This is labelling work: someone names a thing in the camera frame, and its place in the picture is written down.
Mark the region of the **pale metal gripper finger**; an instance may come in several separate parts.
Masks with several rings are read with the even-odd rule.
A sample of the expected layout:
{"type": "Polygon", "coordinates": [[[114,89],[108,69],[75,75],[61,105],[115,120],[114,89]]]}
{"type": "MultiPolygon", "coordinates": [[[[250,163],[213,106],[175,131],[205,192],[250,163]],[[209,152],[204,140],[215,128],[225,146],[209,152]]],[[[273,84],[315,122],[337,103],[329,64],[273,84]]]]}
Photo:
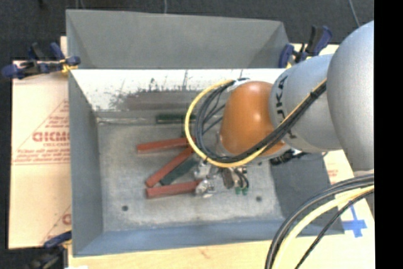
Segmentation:
{"type": "Polygon", "coordinates": [[[212,165],[210,163],[198,163],[193,170],[193,178],[195,180],[202,180],[206,178],[210,173],[211,167],[212,165]]]}
{"type": "Polygon", "coordinates": [[[210,198],[216,194],[215,181],[212,179],[203,179],[195,188],[195,195],[202,198],[210,198]]]}

